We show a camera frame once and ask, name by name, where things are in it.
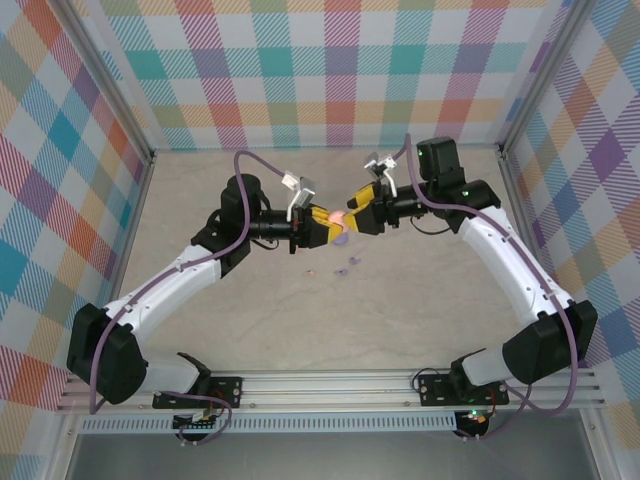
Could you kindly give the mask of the black mount plate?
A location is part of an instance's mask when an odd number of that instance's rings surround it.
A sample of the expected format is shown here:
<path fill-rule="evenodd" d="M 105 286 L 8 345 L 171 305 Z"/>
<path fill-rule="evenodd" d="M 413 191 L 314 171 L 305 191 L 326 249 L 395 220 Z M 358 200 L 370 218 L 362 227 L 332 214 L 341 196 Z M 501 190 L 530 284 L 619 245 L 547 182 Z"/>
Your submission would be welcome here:
<path fill-rule="evenodd" d="M 509 404 L 509 395 L 500 382 L 482 387 L 473 387 L 464 395 L 459 395 L 453 383 L 445 374 L 420 374 L 416 387 L 423 407 L 436 406 L 502 406 Z"/>
<path fill-rule="evenodd" d="M 169 392 L 161 392 L 152 400 L 154 409 L 206 409 L 221 408 L 220 404 L 207 400 L 195 399 L 195 396 L 213 397 L 225 401 L 231 408 L 240 405 L 243 379 L 241 377 L 209 376 L 195 382 L 185 396 L 177 396 Z"/>

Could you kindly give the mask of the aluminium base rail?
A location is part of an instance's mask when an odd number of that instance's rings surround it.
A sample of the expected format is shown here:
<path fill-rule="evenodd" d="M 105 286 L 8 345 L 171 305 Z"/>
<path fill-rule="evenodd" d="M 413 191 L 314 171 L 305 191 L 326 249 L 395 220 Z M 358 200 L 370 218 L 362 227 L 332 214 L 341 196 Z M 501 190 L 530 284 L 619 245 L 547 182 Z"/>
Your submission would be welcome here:
<path fill-rule="evenodd" d="M 328 413 L 391 412 L 425 410 L 453 411 L 461 406 L 421 406 L 431 390 L 420 386 L 411 370 L 343 370 L 343 371 L 240 371 L 214 372 L 219 377 L 242 378 L 237 413 Z M 538 381 L 529 399 L 541 408 L 559 406 L 568 392 L 567 370 Z M 152 400 L 159 393 L 150 390 L 134 394 L 124 403 L 105 404 L 98 414 L 159 413 Z M 89 387 L 71 375 L 58 402 L 56 413 L 87 414 Z M 603 408 L 606 402 L 595 373 L 579 370 L 576 390 L 569 408 Z"/>

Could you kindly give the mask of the left aluminium frame post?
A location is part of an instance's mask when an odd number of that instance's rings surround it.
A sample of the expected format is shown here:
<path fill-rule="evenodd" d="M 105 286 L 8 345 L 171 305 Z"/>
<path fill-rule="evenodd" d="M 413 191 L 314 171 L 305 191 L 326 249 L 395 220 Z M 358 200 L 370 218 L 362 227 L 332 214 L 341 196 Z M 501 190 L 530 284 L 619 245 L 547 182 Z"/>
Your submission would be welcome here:
<path fill-rule="evenodd" d="M 49 3 L 52 8 L 56 8 L 56 15 L 75 42 L 89 72 L 94 76 L 96 84 L 113 108 L 115 116 L 132 141 L 134 148 L 146 164 L 152 164 L 154 150 L 144 136 L 133 111 L 129 108 L 129 104 L 111 74 L 103 55 L 93 41 L 72 1 L 49 0 Z"/>

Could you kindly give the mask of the aluminium frame post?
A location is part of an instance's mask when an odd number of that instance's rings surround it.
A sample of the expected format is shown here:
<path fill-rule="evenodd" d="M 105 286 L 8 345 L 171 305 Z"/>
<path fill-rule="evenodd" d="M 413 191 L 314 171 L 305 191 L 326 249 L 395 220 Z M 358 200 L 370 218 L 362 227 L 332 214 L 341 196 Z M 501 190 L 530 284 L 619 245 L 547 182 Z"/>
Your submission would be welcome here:
<path fill-rule="evenodd" d="M 540 62 L 540 68 L 533 77 L 531 87 L 524 96 L 520 108 L 514 115 L 504 138 L 497 143 L 498 152 L 503 160 L 525 133 L 534 111 L 555 79 L 571 46 L 597 3 L 598 0 L 575 0 L 569 8 L 558 34 Z"/>
<path fill-rule="evenodd" d="M 72 1 L 49 0 L 49 3 L 52 8 L 56 8 L 56 15 L 75 42 L 89 72 L 94 76 L 96 84 L 113 108 L 115 116 L 132 141 L 134 148 L 146 164 L 152 164 L 154 150 L 144 136 L 133 111 L 129 108 L 129 104 L 111 74 L 103 55 L 93 41 Z"/>

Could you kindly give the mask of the small circuit board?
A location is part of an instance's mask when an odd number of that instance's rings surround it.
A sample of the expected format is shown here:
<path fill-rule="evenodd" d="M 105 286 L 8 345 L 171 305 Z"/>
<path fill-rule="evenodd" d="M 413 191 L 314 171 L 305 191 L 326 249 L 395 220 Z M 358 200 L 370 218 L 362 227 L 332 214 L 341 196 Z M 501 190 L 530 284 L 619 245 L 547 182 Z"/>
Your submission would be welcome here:
<path fill-rule="evenodd" d="M 484 436 L 490 425 L 494 412 L 491 410 L 472 409 L 456 411 L 456 429 L 454 433 L 461 438 L 476 438 Z"/>
<path fill-rule="evenodd" d="M 198 440 L 216 431 L 222 424 L 219 412 L 197 412 L 193 414 L 174 415 L 171 428 L 176 432 L 183 431 L 187 439 Z"/>

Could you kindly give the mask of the left black mount plate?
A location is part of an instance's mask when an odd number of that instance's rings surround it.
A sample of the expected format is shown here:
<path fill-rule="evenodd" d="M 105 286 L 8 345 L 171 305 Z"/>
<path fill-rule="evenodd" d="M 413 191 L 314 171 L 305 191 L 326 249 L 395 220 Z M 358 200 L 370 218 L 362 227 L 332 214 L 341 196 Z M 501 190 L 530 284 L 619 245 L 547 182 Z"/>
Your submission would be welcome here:
<path fill-rule="evenodd" d="M 221 408 L 220 404 L 207 400 L 195 399 L 195 396 L 213 397 L 225 401 L 231 408 L 240 405 L 243 379 L 241 377 L 209 376 L 195 382 L 185 396 L 177 396 L 169 392 L 161 392 L 152 400 L 154 409 L 206 409 Z"/>

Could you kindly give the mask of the right black mount plate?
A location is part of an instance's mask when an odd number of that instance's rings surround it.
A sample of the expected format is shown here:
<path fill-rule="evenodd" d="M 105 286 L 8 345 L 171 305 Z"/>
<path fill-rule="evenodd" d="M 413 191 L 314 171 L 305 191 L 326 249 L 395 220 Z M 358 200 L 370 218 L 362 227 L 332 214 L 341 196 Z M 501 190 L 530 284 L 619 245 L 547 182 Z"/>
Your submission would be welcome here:
<path fill-rule="evenodd" d="M 509 395 L 500 382 L 482 387 L 473 387 L 464 395 L 459 395 L 453 383 L 445 374 L 420 374 L 416 387 L 423 407 L 436 406 L 502 406 L 509 404 Z"/>

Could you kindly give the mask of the right aluminium frame post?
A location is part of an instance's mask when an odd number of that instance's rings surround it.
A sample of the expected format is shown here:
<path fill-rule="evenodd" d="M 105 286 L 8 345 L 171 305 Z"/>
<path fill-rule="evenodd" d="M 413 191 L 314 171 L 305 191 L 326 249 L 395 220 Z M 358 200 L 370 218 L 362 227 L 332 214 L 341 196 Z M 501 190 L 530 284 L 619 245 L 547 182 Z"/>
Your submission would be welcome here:
<path fill-rule="evenodd" d="M 503 160 L 525 133 L 534 111 L 555 79 L 571 46 L 597 3 L 598 0 L 575 0 L 569 8 L 558 34 L 540 62 L 540 68 L 533 77 L 531 87 L 524 96 L 520 108 L 514 115 L 504 138 L 497 143 L 498 152 Z"/>

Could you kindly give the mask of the right small circuit board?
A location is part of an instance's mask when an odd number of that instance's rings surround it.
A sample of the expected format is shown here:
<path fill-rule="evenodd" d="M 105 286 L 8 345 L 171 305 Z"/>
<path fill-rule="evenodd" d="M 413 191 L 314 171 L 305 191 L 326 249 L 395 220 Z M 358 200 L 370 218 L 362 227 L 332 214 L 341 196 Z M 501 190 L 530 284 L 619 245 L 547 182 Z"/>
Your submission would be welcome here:
<path fill-rule="evenodd" d="M 454 433 L 461 438 L 476 438 L 484 436 L 490 425 L 494 412 L 491 410 L 472 409 L 456 411 L 456 429 Z"/>

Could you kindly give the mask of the left small circuit board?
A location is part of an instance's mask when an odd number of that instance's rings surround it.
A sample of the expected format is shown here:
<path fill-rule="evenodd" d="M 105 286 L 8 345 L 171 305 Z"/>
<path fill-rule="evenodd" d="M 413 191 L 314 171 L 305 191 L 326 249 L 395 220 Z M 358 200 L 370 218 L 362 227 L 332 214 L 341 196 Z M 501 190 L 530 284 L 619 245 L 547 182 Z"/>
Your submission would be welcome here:
<path fill-rule="evenodd" d="M 183 431 L 187 439 L 198 440 L 216 431 L 222 424 L 219 412 L 197 412 L 193 414 L 174 415 L 171 428 L 176 432 Z"/>

